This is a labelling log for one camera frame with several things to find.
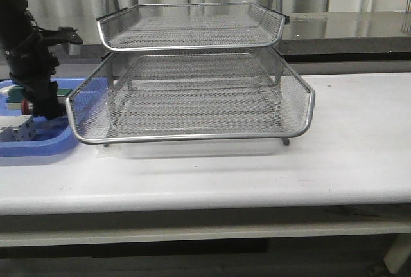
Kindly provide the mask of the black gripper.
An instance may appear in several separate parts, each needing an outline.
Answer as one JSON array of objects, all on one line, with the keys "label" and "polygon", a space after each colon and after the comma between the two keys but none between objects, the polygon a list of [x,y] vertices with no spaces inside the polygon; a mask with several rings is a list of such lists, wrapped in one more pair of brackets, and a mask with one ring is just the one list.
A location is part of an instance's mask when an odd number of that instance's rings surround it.
[{"label": "black gripper", "polygon": [[45,30],[30,26],[27,30],[5,30],[3,53],[10,68],[10,78],[24,88],[23,96],[33,106],[35,115],[47,120],[66,115],[66,107],[58,101],[58,83],[51,81],[59,65],[49,48],[58,44],[80,46],[83,39],[73,27]]}]

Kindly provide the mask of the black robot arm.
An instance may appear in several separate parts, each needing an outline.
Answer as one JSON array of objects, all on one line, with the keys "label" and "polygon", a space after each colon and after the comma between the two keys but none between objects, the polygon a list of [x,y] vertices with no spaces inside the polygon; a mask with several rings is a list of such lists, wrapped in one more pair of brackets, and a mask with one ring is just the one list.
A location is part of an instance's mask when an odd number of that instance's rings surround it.
[{"label": "black robot arm", "polygon": [[45,30],[28,10],[27,0],[1,0],[1,53],[10,68],[11,80],[24,88],[23,96],[36,116],[48,120],[64,116],[58,101],[58,84],[51,80],[59,61],[49,47],[83,44],[72,27]]}]

